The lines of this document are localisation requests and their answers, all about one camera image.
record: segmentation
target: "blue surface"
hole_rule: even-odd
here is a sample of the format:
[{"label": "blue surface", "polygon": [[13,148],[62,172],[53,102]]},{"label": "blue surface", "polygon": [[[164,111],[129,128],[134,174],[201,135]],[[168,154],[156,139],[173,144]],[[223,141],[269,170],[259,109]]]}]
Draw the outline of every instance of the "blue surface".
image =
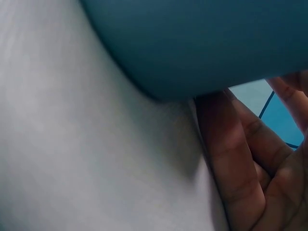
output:
[{"label": "blue surface", "polygon": [[261,119],[288,144],[299,146],[304,139],[290,113],[276,94],[271,98]]},{"label": "blue surface", "polygon": [[186,100],[307,67],[305,0],[81,2],[119,66],[159,100]]}]

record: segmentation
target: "dark line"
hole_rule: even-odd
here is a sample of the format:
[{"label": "dark line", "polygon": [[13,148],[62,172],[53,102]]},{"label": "dark line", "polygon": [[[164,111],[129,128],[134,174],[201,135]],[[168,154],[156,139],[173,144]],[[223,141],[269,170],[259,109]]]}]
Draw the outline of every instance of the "dark line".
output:
[{"label": "dark line", "polygon": [[265,113],[265,110],[266,110],[266,108],[268,107],[268,105],[269,105],[271,99],[273,98],[274,94],[275,94],[275,92],[272,91],[272,93],[270,94],[268,100],[266,101],[266,103],[265,103],[265,105],[264,105],[264,107],[263,107],[263,109],[262,109],[262,111],[261,111],[261,113],[260,113],[260,115],[259,115],[259,118],[262,118],[262,116],[263,116],[263,114]]},{"label": "dark line", "polygon": [[286,142],[286,144],[287,144],[290,148],[298,148],[298,146],[297,146],[297,145],[290,144],[290,143],[287,143],[287,142]]}]

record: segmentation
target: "teal cylindrical object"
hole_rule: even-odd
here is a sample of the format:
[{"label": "teal cylindrical object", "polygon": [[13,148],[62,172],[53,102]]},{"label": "teal cylindrical object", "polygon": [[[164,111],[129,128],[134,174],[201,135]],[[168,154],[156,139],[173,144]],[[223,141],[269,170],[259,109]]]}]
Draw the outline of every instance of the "teal cylindrical object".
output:
[{"label": "teal cylindrical object", "polygon": [[183,100],[308,68],[306,0],[82,0],[129,78]]}]

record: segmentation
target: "hand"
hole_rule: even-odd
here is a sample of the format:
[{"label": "hand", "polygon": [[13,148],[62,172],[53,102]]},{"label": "hand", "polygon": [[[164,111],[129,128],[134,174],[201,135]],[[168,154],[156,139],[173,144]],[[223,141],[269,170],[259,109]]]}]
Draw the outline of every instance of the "hand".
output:
[{"label": "hand", "polygon": [[305,134],[300,147],[293,151],[226,90],[196,100],[207,158],[231,229],[308,230],[308,73],[268,82]]}]

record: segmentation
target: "pale skin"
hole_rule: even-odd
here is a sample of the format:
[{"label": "pale skin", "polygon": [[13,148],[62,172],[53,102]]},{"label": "pale skin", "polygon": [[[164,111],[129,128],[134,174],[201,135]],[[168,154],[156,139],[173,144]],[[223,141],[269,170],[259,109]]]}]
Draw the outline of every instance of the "pale skin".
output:
[{"label": "pale skin", "polygon": [[305,136],[299,148],[225,90],[196,100],[206,157],[232,230],[307,231],[308,71],[268,83]]}]

